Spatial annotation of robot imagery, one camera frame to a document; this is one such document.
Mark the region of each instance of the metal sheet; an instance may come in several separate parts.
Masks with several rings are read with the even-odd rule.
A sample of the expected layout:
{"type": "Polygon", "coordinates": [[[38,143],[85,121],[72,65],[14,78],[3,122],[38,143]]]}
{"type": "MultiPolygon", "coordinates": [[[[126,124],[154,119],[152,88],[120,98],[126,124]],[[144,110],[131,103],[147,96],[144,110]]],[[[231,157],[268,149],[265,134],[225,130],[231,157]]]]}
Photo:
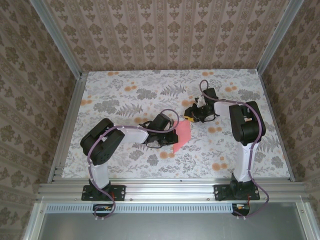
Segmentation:
{"type": "Polygon", "coordinates": [[[40,240],[306,240],[294,203],[271,203],[246,220],[230,213],[119,213],[95,220],[90,213],[46,214],[40,240]]]}

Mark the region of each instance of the patterned wallpaper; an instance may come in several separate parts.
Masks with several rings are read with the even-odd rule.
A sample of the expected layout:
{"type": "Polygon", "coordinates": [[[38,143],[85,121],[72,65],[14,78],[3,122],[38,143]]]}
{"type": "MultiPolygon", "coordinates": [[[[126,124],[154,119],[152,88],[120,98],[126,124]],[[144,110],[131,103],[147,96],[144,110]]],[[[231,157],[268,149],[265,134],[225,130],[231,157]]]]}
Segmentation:
{"type": "Polygon", "coordinates": [[[288,0],[44,0],[83,71],[256,68],[288,0]]]}
{"type": "Polygon", "coordinates": [[[28,0],[0,1],[0,239],[19,239],[47,181],[75,79],[28,0]]]}
{"type": "Polygon", "coordinates": [[[319,221],[320,0],[304,1],[262,77],[293,172],[306,182],[319,221]]]}

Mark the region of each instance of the floral table surface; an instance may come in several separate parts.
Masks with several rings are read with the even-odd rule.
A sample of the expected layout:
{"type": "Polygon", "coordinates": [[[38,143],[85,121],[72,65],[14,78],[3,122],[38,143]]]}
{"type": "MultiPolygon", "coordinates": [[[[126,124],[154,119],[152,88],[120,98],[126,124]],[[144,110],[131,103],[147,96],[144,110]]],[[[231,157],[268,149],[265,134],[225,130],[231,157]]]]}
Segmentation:
{"type": "MultiPolygon", "coordinates": [[[[258,178],[289,177],[283,150],[267,100],[255,69],[97,71],[88,74],[76,119],[64,178],[88,178],[81,139],[101,119],[116,125],[134,125],[153,120],[171,108],[183,117],[199,83],[209,81],[219,98],[256,101],[266,125],[253,163],[258,178]]],[[[230,120],[191,123],[191,140],[173,154],[172,146],[151,149],[142,144],[122,144],[108,161],[110,178],[228,178],[237,161],[237,142],[230,120]]]]}

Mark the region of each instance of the cable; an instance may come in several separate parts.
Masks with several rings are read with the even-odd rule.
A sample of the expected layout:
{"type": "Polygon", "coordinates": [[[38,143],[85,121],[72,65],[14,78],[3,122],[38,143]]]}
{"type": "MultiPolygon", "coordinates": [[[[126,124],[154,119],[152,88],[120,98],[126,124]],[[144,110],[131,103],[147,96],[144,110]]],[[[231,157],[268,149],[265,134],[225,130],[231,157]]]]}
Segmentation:
{"type": "Polygon", "coordinates": [[[176,124],[175,124],[171,129],[159,131],[159,130],[153,130],[153,129],[144,128],[144,127],[141,127],[141,126],[127,126],[127,125],[124,125],[124,126],[122,126],[122,125],[113,126],[113,127],[109,128],[108,130],[106,130],[103,134],[101,134],[100,137],[95,141],[95,143],[94,143],[94,144],[92,145],[92,147],[90,148],[86,160],[87,160],[87,162],[88,162],[88,171],[89,171],[89,176],[90,176],[91,183],[93,184],[93,186],[94,186],[96,189],[98,189],[98,191],[100,191],[101,193],[103,193],[104,195],[106,195],[106,196],[112,201],[112,205],[113,205],[111,212],[110,212],[107,216],[105,216],[105,217],[98,217],[97,214],[96,214],[97,209],[98,209],[98,208],[103,208],[103,206],[96,207],[95,210],[94,210],[94,213],[93,213],[93,215],[95,216],[95,219],[96,219],[96,220],[97,220],[98,218],[100,218],[100,219],[103,220],[103,219],[106,219],[106,218],[110,217],[110,216],[114,213],[114,211],[116,210],[116,202],[115,202],[115,200],[113,199],[113,197],[110,196],[110,194],[109,194],[108,192],[106,192],[106,191],[102,190],[100,187],[98,187],[97,183],[96,183],[95,180],[94,180],[94,176],[93,176],[92,171],[91,171],[91,166],[92,166],[93,162],[92,162],[92,160],[90,159],[90,156],[91,156],[93,150],[94,150],[95,147],[98,145],[98,143],[102,140],[102,138],[104,138],[108,133],[110,133],[111,131],[113,131],[113,130],[115,130],[115,129],[140,129],[140,130],[143,130],[143,131],[145,131],[145,132],[153,132],[153,133],[160,133],[160,134],[169,133],[169,132],[173,131],[173,130],[176,129],[177,126],[179,125],[179,122],[180,122],[179,114],[178,114],[175,110],[169,109],[169,108],[162,110],[160,113],[162,114],[162,113],[165,112],[165,111],[171,111],[171,112],[173,112],[173,113],[176,115],[176,117],[177,117],[176,124]]]}
{"type": "Polygon", "coordinates": [[[203,82],[206,82],[206,88],[208,89],[209,87],[209,83],[207,80],[202,80],[199,84],[199,88],[200,88],[200,91],[202,93],[203,96],[205,96],[206,98],[210,99],[210,100],[213,100],[213,101],[216,101],[216,102],[226,102],[226,103],[231,103],[231,104],[242,104],[244,106],[246,106],[247,108],[249,108],[252,113],[254,114],[254,116],[256,117],[257,119],[257,122],[258,122],[258,125],[259,125],[259,133],[258,133],[258,136],[257,138],[254,140],[253,144],[251,145],[251,148],[250,148],[250,155],[249,155],[249,166],[248,166],[248,175],[251,179],[251,181],[253,182],[254,185],[256,185],[262,192],[264,192],[264,194],[266,195],[266,200],[264,202],[264,204],[257,210],[255,211],[254,213],[251,213],[247,216],[243,216],[241,213],[237,212],[237,211],[233,211],[234,213],[238,214],[240,217],[242,217],[243,219],[246,219],[246,218],[250,218],[250,217],[253,217],[254,215],[258,214],[259,212],[261,212],[268,204],[269,200],[270,200],[270,197],[269,197],[269,194],[267,193],[266,190],[264,190],[255,180],[254,178],[252,177],[251,175],[251,163],[252,163],[252,156],[253,156],[253,149],[254,149],[254,146],[256,145],[256,143],[259,141],[261,135],[262,135],[262,122],[259,118],[259,115],[258,113],[254,110],[253,107],[251,107],[249,104],[245,103],[245,102],[242,102],[242,101],[232,101],[232,100],[226,100],[226,99],[216,99],[216,98],[212,98],[208,95],[206,95],[204,93],[204,91],[202,90],[201,88],[201,85],[203,82]]]}

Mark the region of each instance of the purple cable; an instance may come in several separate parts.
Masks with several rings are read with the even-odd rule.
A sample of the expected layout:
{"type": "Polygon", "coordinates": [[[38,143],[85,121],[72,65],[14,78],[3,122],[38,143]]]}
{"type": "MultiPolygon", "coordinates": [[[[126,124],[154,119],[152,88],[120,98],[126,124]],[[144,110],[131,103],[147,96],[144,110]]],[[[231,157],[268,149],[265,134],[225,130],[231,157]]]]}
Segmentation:
{"type": "Polygon", "coordinates": [[[89,164],[89,165],[88,165],[88,171],[89,171],[91,183],[93,184],[93,186],[94,186],[96,189],[98,189],[98,191],[100,191],[101,193],[105,194],[105,195],[112,201],[112,205],[113,205],[111,212],[110,212],[107,216],[105,216],[105,217],[98,217],[98,216],[97,216],[97,209],[105,208],[105,206],[102,206],[102,205],[101,205],[101,206],[97,206],[97,207],[94,209],[94,213],[93,213],[93,215],[95,216],[95,219],[96,219],[96,220],[97,220],[98,218],[100,218],[100,219],[103,220],[103,219],[106,219],[106,218],[110,217],[110,216],[114,213],[114,211],[116,210],[116,202],[115,202],[115,200],[113,199],[113,197],[112,197],[109,193],[107,193],[106,191],[104,191],[104,190],[102,190],[100,187],[98,187],[98,185],[96,184],[96,182],[95,182],[95,180],[94,180],[94,176],[93,176],[92,171],[91,171],[92,160],[90,159],[90,156],[91,156],[94,148],[98,145],[98,143],[102,140],[102,138],[104,138],[108,133],[110,133],[110,132],[111,132],[112,130],[114,130],[114,129],[140,129],[140,130],[143,130],[143,131],[145,131],[145,132],[153,132],[153,133],[160,133],[160,134],[169,133],[169,132],[173,131],[173,130],[176,129],[177,126],[179,125],[179,122],[180,122],[179,114],[178,114],[175,110],[172,110],[172,109],[169,109],[169,108],[162,110],[160,113],[162,114],[162,113],[165,112],[165,111],[171,111],[171,112],[173,112],[173,113],[176,115],[176,117],[177,117],[177,122],[176,122],[176,124],[175,124],[172,128],[170,128],[170,129],[168,129],[168,130],[158,131],[158,130],[147,129],[147,128],[144,128],[144,127],[142,127],[142,126],[127,126],[127,125],[125,125],[125,126],[122,126],[122,125],[113,126],[113,127],[109,128],[107,131],[105,131],[103,134],[101,134],[100,137],[95,141],[95,143],[94,143],[94,144],[92,145],[92,147],[90,148],[86,160],[87,160],[87,162],[88,162],[88,164],[89,164]]]}
{"type": "Polygon", "coordinates": [[[254,146],[255,146],[256,143],[259,141],[259,139],[260,139],[260,137],[261,137],[261,135],[262,135],[262,123],[261,123],[261,120],[260,120],[260,118],[259,118],[258,113],[257,113],[250,105],[248,105],[248,104],[245,103],[245,102],[242,102],[242,101],[232,101],[232,100],[226,100],[226,99],[216,99],[216,98],[209,97],[208,95],[206,95],[206,94],[204,93],[204,91],[203,91],[202,88],[201,88],[201,85],[202,85],[203,82],[206,82],[206,88],[207,88],[207,89],[208,89],[208,87],[209,87],[209,83],[208,83],[207,80],[204,79],[204,80],[202,80],[202,81],[200,82],[199,88],[200,88],[200,91],[201,91],[201,93],[203,94],[203,96],[205,96],[206,98],[208,98],[208,99],[210,99],[210,100],[216,101],[216,102],[226,102],[226,103],[231,103],[231,104],[242,104],[242,105],[246,106],[247,108],[249,108],[249,109],[253,112],[254,116],[256,117],[256,119],[257,119],[257,121],[258,121],[259,133],[258,133],[258,137],[255,139],[255,141],[253,142],[253,144],[251,145],[251,148],[250,148],[248,175],[249,175],[251,181],[254,183],[254,185],[256,185],[262,192],[264,192],[264,194],[266,195],[266,201],[265,201],[265,203],[262,205],[262,207],[260,207],[257,211],[255,211],[254,213],[251,213],[251,214],[249,214],[249,215],[247,215],[247,216],[243,216],[241,213],[239,213],[239,212],[237,212],[237,211],[233,211],[234,213],[238,214],[240,217],[242,217],[242,218],[244,218],[244,219],[245,219],[245,218],[253,217],[254,215],[256,215],[256,214],[258,214],[259,212],[261,212],[261,211],[267,206],[267,204],[268,204],[268,202],[269,202],[269,199],[270,199],[269,194],[267,193],[267,191],[264,190],[264,189],[254,180],[254,178],[253,178],[252,175],[251,175],[251,163],[252,163],[253,149],[254,149],[254,146]]]}

